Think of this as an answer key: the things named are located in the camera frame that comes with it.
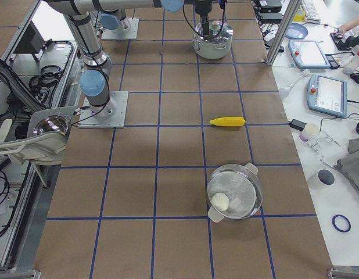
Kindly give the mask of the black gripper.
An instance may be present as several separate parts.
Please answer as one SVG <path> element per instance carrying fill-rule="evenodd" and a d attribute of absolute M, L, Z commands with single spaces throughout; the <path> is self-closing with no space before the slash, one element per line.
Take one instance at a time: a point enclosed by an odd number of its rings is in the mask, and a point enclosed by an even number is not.
<path fill-rule="evenodd" d="M 199 15 L 202 23 L 202 36 L 209 37 L 208 14 L 212 10 L 212 0 L 195 0 L 195 12 Z"/>

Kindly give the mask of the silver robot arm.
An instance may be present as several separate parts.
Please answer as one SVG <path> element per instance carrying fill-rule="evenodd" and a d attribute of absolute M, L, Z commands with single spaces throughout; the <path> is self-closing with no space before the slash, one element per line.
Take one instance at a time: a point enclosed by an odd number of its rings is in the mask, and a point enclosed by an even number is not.
<path fill-rule="evenodd" d="M 71 33 L 76 39 L 77 45 L 84 55 L 84 64 L 87 71 L 81 76 L 80 84 L 89 82 L 96 86 L 93 79 L 101 79 L 104 88 L 97 95 L 89 88 L 83 88 L 83 93 L 89 102 L 91 113 L 99 119 L 109 118 L 113 115 L 116 103 L 111 98 L 108 86 L 109 73 L 112 63 L 108 55 L 103 51 L 100 39 L 92 25 L 90 13 L 101 12 L 103 15 L 112 16 L 120 24 L 126 18 L 122 1 L 47 1 L 47 4 L 55 11 L 64 15 Z"/>
<path fill-rule="evenodd" d="M 212 1 L 159 1 L 162 8 L 169 12 L 177 12 L 184 8 L 185 3 L 191 3 L 195 12 L 200 16 L 201 25 L 205 26 L 206 34 L 209 33 L 208 14 L 212 10 Z M 127 17 L 125 8 L 98 10 L 100 15 L 96 18 L 99 22 L 101 39 L 103 40 L 135 40 L 137 38 L 139 19 Z"/>

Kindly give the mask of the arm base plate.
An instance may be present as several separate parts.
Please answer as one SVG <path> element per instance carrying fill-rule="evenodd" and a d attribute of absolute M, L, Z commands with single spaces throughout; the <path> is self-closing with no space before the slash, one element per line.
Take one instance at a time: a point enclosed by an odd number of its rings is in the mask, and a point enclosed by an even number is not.
<path fill-rule="evenodd" d="M 135 40 L 138 35 L 139 18 L 126 17 L 118 20 L 115 17 L 104 17 L 100 20 L 103 27 L 102 40 Z"/>
<path fill-rule="evenodd" d="M 78 128 L 124 128 L 128 95 L 128 91 L 111 91 L 110 101 L 101 112 L 101 108 L 90 106 L 85 97 L 83 105 L 89 108 L 81 111 Z"/>

